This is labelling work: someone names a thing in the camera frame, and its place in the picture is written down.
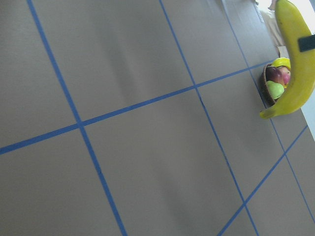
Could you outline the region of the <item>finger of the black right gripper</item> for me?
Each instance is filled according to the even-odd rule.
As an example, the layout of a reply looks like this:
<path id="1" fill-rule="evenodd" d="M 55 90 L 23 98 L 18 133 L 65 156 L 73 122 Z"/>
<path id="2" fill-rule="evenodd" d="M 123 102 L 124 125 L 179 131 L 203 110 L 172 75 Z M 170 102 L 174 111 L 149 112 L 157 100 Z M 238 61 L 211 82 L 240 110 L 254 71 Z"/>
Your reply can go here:
<path id="1" fill-rule="evenodd" d="M 311 34 L 306 37 L 298 39 L 298 46 L 300 52 L 306 52 L 315 49 L 315 35 Z"/>

